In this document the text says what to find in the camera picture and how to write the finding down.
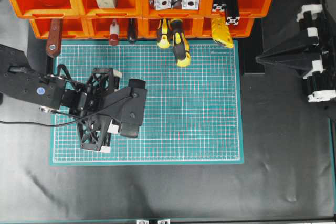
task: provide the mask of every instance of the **wooden handle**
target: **wooden handle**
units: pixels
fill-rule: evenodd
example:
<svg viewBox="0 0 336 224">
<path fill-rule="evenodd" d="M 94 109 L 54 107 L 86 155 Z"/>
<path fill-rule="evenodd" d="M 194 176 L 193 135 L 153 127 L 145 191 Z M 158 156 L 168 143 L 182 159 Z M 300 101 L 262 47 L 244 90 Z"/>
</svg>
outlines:
<svg viewBox="0 0 336 224">
<path fill-rule="evenodd" d="M 61 53 L 63 19 L 52 19 L 47 41 L 47 55 L 54 58 Z"/>
</svg>

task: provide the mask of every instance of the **metal bracket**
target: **metal bracket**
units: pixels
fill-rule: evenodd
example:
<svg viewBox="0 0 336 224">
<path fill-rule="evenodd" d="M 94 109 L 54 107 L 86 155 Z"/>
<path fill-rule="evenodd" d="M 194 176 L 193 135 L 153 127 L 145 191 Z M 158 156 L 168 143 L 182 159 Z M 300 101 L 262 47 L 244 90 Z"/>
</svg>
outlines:
<svg viewBox="0 0 336 224">
<path fill-rule="evenodd" d="M 158 220 L 157 224 L 170 224 L 170 219 Z"/>
<path fill-rule="evenodd" d="M 150 4 L 156 10 L 166 10 L 172 8 L 172 0 L 150 0 Z"/>
<path fill-rule="evenodd" d="M 149 224 L 149 220 L 137 220 L 136 224 Z"/>
<path fill-rule="evenodd" d="M 212 7 L 213 12 L 224 12 L 226 8 L 226 4 L 218 4 L 214 3 Z"/>
<path fill-rule="evenodd" d="M 198 10 L 200 7 L 200 0 L 182 0 L 183 10 Z"/>
<path fill-rule="evenodd" d="M 239 20 L 240 20 L 240 17 L 227 17 L 226 18 L 226 24 L 227 25 L 232 24 L 232 25 L 237 26 L 238 23 L 239 23 Z"/>
</svg>

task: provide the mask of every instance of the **white clip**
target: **white clip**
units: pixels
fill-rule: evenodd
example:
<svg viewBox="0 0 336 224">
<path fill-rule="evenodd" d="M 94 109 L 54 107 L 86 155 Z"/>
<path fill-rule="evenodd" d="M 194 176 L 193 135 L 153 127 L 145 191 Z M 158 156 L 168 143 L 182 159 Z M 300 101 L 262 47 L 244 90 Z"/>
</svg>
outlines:
<svg viewBox="0 0 336 224">
<path fill-rule="evenodd" d="M 308 102 L 327 102 L 336 97 L 336 90 L 319 90 L 308 96 Z"/>
<path fill-rule="evenodd" d="M 118 134 L 119 125 L 112 124 L 112 120 L 111 120 L 111 124 L 109 125 L 109 128 L 108 128 L 107 132 L 111 133 L 111 134 Z"/>
<path fill-rule="evenodd" d="M 301 12 L 298 14 L 296 22 L 304 19 L 303 14 L 305 12 L 311 12 L 311 16 L 313 20 L 317 19 L 317 14 L 323 11 L 322 5 L 303 5 L 301 8 Z"/>
<path fill-rule="evenodd" d="M 319 38 L 319 33 L 318 33 L 316 27 L 308 27 L 307 28 L 307 32 L 308 32 L 308 37 L 317 37 L 317 38 Z"/>
<path fill-rule="evenodd" d="M 113 69 L 113 76 L 122 78 L 122 72 L 118 71 L 117 69 Z"/>
<path fill-rule="evenodd" d="M 100 148 L 100 152 L 102 153 L 111 153 L 111 147 L 108 147 L 108 146 L 102 146 Z"/>
<path fill-rule="evenodd" d="M 303 79 L 306 80 L 308 77 L 312 76 L 314 72 L 324 72 L 322 58 L 320 57 L 319 60 L 313 60 L 311 62 L 312 68 L 311 70 L 303 76 Z"/>
</svg>

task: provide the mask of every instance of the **screwdriver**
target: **screwdriver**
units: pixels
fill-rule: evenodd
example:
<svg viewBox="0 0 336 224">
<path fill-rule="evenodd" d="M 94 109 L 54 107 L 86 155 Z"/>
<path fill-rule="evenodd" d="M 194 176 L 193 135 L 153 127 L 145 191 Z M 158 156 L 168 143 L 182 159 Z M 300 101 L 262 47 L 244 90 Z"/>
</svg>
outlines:
<svg viewBox="0 0 336 224">
<path fill-rule="evenodd" d="M 116 46 L 119 43 L 119 24 L 116 19 L 114 19 L 110 25 L 109 43 L 111 46 Z"/>
<path fill-rule="evenodd" d="M 134 44 L 138 40 L 138 31 L 135 24 L 136 22 L 137 21 L 135 18 L 130 18 L 128 22 L 127 40 L 130 44 Z"/>
<path fill-rule="evenodd" d="M 170 46 L 170 40 L 172 37 L 172 30 L 170 28 L 170 22 L 166 18 L 160 20 L 159 27 L 157 29 L 157 43 L 160 48 L 168 48 Z"/>
<path fill-rule="evenodd" d="M 179 67 L 186 67 L 191 63 L 191 56 L 189 53 L 189 43 L 185 39 L 182 24 L 181 19 L 175 18 L 170 20 L 170 25 L 173 30 L 173 53 L 176 63 Z"/>
</svg>

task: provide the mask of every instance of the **screwdriver handle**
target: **screwdriver handle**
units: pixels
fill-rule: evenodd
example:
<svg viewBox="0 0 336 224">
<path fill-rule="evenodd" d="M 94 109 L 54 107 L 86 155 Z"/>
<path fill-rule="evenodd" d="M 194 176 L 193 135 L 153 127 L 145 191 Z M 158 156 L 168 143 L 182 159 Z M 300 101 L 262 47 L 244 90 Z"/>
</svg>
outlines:
<svg viewBox="0 0 336 224">
<path fill-rule="evenodd" d="M 170 24 L 173 30 L 173 52 L 176 63 L 179 67 L 186 67 L 191 63 L 191 56 L 189 53 L 189 43 L 185 39 L 182 28 L 183 22 L 181 19 L 171 19 Z"/>
<path fill-rule="evenodd" d="M 160 20 L 159 27 L 157 29 L 157 43 L 160 48 L 168 48 L 170 46 L 170 40 L 172 37 L 172 30 L 170 28 L 170 22 L 166 18 Z"/>
<path fill-rule="evenodd" d="M 112 24 L 110 25 L 110 39 L 109 43 L 111 46 L 116 46 L 119 43 L 119 32 L 120 32 L 120 27 L 118 24 L 118 21 L 114 19 L 112 21 Z"/>
<path fill-rule="evenodd" d="M 46 53 L 49 57 L 55 58 L 61 53 L 62 31 L 63 19 L 52 19 L 46 46 Z"/>
<path fill-rule="evenodd" d="M 138 40 L 138 31 L 135 22 L 135 18 L 130 18 L 128 21 L 127 39 L 130 44 L 134 44 Z"/>
</svg>

